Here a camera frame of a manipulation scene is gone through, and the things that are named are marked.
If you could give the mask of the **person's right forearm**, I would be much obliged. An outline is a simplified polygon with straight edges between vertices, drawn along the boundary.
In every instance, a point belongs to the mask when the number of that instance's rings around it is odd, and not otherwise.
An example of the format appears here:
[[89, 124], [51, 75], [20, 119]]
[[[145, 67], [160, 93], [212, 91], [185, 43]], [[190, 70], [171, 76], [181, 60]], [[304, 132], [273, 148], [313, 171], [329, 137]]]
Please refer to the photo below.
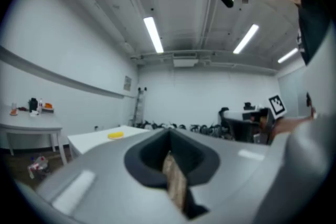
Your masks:
[[280, 118], [276, 121], [272, 132], [271, 139], [282, 133], [291, 133], [295, 128], [304, 122], [314, 120], [314, 117], [308, 116], [305, 118]]

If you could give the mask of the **grey long table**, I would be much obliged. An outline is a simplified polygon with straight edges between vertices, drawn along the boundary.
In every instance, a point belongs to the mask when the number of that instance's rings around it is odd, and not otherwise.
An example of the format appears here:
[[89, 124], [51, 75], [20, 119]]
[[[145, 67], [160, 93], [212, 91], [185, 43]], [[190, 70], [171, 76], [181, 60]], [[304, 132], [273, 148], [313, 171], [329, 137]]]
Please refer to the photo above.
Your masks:
[[12, 134], [49, 135], [53, 150], [55, 150], [53, 135], [56, 135], [62, 163], [64, 165], [67, 164], [64, 144], [62, 142], [62, 126], [54, 115], [43, 113], [37, 116], [30, 116], [29, 112], [22, 111], [16, 115], [11, 115], [10, 111], [11, 107], [0, 105], [0, 131], [6, 134], [11, 155], [14, 155], [10, 141]]

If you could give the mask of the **grey wall rail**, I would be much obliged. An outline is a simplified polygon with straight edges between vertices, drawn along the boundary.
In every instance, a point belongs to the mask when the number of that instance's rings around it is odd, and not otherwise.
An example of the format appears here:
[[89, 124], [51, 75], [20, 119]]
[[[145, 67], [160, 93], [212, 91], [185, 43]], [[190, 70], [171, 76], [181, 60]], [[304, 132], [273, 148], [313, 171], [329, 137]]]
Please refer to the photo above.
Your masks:
[[88, 85], [86, 83], [79, 82], [74, 79], [67, 78], [45, 68], [42, 68], [12, 52], [0, 46], [0, 60], [11, 65], [23, 72], [32, 74], [39, 78], [45, 79], [50, 82], [60, 84], [62, 86], [70, 87], [73, 89], [81, 90], [84, 92], [89, 92], [93, 94], [98, 94], [106, 97], [123, 99], [125, 96], [116, 92], [104, 90], [98, 87]]

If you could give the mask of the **clear trash bag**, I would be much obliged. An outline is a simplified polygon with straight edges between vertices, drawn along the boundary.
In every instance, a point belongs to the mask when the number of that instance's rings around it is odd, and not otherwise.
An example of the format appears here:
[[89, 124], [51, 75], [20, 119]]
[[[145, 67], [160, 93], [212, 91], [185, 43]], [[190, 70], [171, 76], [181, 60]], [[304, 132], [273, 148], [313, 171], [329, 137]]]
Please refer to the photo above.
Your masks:
[[33, 163], [27, 166], [28, 174], [31, 179], [45, 179], [50, 175], [48, 159], [44, 156], [39, 156], [33, 160]]

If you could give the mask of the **long ceiling light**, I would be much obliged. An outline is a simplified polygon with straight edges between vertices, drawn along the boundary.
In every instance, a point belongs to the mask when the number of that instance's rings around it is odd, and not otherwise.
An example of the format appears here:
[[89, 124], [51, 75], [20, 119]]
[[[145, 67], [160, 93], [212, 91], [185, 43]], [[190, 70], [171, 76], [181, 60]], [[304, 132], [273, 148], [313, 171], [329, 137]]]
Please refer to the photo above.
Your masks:
[[256, 24], [252, 24], [248, 32], [245, 34], [245, 36], [242, 38], [242, 40], [234, 49], [233, 54], [240, 54], [242, 50], [247, 46], [247, 44], [251, 41], [251, 39], [254, 37], [254, 35], [258, 30], [259, 26]]
[[298, 51], [299, 51], [298, 48], [292, 49], [291, 51], [289, 51], [288, 53], [286, 53], [285, 55], [280, 57], [277, 62], [278, 63], [283, 63], [284, 61], [286, 61], [287, 59], [289, 59], [290, 57], [295, 55]]
[[162, 54], [164, 53], [163, 46], [161, 43], [161, 39], [159, 37], [159, 33], [154, 21], [153, 17], [146, 17], [143, 19], [146, 29], [149, 33], [149, 36], [151, 38], [152, 44], [154, 46], [154, 49], [157, 54]]

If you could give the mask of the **metal ladder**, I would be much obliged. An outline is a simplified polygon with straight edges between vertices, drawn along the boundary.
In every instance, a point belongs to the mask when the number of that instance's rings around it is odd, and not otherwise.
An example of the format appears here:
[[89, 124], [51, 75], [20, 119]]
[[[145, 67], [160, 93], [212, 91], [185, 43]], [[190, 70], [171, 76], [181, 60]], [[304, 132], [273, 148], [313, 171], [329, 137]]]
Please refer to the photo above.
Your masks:
[[138, 93], [135, 101], [135, 108], [132, 118], [132, 126], [141, 128], [143, 123], [144, 103], [147, 87], [138, 87]]

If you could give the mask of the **row of black white headsets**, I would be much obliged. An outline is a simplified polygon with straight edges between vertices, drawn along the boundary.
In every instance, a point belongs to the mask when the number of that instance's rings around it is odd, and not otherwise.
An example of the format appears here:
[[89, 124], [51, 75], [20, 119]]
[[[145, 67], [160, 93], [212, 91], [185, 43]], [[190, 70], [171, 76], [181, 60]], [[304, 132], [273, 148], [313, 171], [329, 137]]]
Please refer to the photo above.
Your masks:
[[161, 130], [161, 129], [181, 129], [190, 131], [193, 133], [198, 133], [206, 136], [211, 136], [215, 138], [221, 138], [224, 140], [230, 140], [235, 141], [235, 137], [230, 133], [229, 128], [223, 127], [220, 124], [212, 124], [210, 126], [207, 126], [205, 124], [198, 125], [198, 124], [192, 124], [187, 128], [184, 124], [175, 124], [175, 123], [161, 123], [157, 124], [155, 122], [150, 123], [149, 121], [141, 121], [139, 123], [132, 123], [132, 127], [137, 127], [140, 129], [145, 130]]

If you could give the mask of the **black office chair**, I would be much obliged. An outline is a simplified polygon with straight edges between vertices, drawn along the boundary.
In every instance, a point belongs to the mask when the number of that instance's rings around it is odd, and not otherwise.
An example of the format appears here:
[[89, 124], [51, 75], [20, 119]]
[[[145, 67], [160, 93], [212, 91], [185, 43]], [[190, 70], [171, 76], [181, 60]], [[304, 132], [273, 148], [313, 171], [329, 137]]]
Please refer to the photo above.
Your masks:
[[225, 118], [225, 112], [228, 111], [228, 107], [222, 107], [218, 112], [218, 120], [222, 129], [222, 136], [224, 139], [235, 141], [234, 132], [232, 131], [229, 122]]

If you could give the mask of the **white air conditioner unit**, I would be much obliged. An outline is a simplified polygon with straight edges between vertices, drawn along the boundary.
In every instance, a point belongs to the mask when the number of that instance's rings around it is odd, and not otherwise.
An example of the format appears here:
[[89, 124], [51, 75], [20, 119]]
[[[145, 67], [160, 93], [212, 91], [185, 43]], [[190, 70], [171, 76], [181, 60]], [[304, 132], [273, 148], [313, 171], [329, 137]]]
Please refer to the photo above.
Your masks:
[[192, 68], [199, 62], [198, 59], [173, 59], [174, 68]]

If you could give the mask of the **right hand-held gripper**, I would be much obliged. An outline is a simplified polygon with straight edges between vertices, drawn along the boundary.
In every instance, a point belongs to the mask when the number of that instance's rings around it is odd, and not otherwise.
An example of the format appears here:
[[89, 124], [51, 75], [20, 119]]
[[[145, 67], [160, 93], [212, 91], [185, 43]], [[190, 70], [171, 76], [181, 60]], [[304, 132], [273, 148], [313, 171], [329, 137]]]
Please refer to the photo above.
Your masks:
[[272, 139], [272, 133], [276, 127], [277, 121], [287, 113], [280, 95], [275, 94], [266, 98], [259, 106], [259, 112], [261, 131], [263, 134], [268, 135], [268, 139]]

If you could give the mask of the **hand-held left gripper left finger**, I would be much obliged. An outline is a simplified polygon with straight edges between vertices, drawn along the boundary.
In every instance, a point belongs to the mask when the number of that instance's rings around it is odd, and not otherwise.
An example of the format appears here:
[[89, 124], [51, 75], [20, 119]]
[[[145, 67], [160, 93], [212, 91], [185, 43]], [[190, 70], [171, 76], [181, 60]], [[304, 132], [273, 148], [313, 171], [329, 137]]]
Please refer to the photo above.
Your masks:
[[[283, 152], [283, 137], [266, 146], [185, 130], [144, 132], [94, 147], [37, 192], [59, 224], [254, 224]], [[167, 193], [168, 153], [187, 179], [185, 212]]]

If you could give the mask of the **white square table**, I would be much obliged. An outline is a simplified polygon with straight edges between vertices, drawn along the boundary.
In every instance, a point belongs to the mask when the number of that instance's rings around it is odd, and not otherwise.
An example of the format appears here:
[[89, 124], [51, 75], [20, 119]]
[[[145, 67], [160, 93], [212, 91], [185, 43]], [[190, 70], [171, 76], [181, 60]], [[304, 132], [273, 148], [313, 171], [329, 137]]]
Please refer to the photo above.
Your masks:
[[75, 159], [78, 156], [86, 153], [92, 148], [101, 144], [120, 140], [133, 135], [149, 132], [150, 130], [140, 129], [122, 125], [112, 129], [94, 131], [85, 134], [76, 134], [68, 136], [71, 158]]

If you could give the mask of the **person's black shirt torso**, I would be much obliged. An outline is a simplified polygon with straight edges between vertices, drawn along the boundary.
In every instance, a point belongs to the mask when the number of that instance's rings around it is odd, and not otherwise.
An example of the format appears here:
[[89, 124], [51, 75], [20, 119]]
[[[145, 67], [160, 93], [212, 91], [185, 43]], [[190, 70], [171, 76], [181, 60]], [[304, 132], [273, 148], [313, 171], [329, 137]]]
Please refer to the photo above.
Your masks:
[[301, 0], [297, 5], [299, 29], [297, 45], [306, 65], [319, 49], [331, 21], [331, 14], [324, 0]]

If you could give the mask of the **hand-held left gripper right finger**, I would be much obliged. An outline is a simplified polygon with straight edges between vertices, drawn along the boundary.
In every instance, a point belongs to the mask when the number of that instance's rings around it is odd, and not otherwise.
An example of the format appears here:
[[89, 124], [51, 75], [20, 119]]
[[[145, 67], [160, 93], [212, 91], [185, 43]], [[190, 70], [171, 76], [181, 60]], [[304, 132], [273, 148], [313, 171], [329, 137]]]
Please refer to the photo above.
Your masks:
[[323, 224], [336, 196], [336, 24], [331, 23], [303, 80], [318, 116], [288, 137], [283, 160], [252, 224]]

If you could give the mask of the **black desk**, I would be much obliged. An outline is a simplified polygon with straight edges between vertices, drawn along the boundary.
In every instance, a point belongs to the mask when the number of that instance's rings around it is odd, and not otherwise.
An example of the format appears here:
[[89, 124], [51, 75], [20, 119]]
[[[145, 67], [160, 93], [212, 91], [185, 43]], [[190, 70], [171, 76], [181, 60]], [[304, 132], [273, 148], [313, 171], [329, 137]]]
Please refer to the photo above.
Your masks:
[[267, 134], [260, 128], [260, 112], [245, 110], [243, 112], [226, 111], [225, 118], [234, 132], [235, 141], [254, 144], [268, 144]]

